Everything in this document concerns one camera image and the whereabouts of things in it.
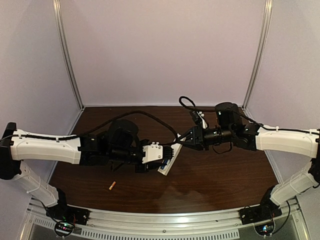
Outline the white remote control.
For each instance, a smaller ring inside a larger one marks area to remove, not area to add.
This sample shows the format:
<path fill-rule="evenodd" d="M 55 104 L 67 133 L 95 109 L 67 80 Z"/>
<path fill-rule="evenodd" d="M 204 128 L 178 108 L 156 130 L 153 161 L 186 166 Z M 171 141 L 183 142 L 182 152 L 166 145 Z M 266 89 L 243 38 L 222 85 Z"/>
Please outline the white remote control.
<path fill-rule="evenodd" d="M 163 163 L 164 165 L 167 164 L 167 168 L 165 170 L 161 170 L 160 167 L 158 168 L 158 172 L 161 173 L 164 176 L 167 176 L 169 171 L 171 170 L 175 160 L 177 159 L 183 145 L 179 143 L 172 144 L 171 149 L 173 150 L 172 158 L 170 160 L 164 160 Z"/>

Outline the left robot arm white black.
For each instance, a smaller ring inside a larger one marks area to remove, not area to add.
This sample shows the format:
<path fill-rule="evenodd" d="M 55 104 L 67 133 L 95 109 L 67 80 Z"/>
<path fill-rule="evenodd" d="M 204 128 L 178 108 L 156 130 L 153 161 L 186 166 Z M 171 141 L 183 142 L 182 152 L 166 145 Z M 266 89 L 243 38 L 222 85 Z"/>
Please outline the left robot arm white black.
<path fill-rule="evenodd" d="M 0 178 L 16 180 L 38 198 L 47 214 L 67 222 L 72 211 L 65 193 L 35 174 L 25 159 L 59 161 L 80 166 L 105 166 L 109 161 L 134 164 L 137 171 L 147 171 L 150 163 L 164 157 L 163 147 L 147 139 L 139 140 L 138 127 L 126 119 L 115 120 L 107 131 L 97 135 L 32 135 L 10 122 L 0 141 Z"/>

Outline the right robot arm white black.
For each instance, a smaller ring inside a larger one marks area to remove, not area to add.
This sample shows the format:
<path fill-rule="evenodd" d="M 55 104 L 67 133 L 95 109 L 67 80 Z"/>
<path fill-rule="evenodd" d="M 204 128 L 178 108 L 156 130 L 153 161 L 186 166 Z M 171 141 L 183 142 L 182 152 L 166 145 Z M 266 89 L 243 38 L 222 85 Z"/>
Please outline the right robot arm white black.
<path fill-rule="evenodd" d="M 187 106 L 195 126 L 176 139 L 185 147 L 198 151 L 229 143 L 248 151 L 280 151 L 309 157 L 310 162 L 289 179 L 271 186 L 260 204 L 239 210 L 243 225 L 262 222 L 281 215 L 280 205 L 310 188 L 320 185 L 320 131 L 263 125 L 240 113 L 235 103 L 219 103 L 211 110 L 217 126 L 210 128 L 203 115 L 205 109 Z"/>

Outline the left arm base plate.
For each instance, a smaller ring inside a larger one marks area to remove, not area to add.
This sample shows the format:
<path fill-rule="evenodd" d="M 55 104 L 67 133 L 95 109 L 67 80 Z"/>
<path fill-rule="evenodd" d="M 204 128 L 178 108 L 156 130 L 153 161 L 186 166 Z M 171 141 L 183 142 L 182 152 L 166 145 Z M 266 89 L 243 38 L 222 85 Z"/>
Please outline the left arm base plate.
<path fill-rule="evenodd" d="M 65 221 L 71 224 L 83 225 L 87 224 L 90 211 L 85 208 L 79 208 L 68 205 L 62 209 L 58 205 L 53 207 L 45 207 L 46 215 L 56 221 Z"/>

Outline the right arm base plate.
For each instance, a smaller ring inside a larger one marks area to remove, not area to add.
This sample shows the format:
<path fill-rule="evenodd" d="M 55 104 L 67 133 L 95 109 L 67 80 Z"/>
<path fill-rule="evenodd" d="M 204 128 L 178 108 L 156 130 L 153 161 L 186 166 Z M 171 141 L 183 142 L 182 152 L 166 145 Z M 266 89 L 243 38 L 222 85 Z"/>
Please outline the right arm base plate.
<path fill-rule="evenodd" d="M 267 205 L 246 206 L 238 212 L 242 225 L 271 220 L 282 215 L 279 207 L 272 208 Z"/>

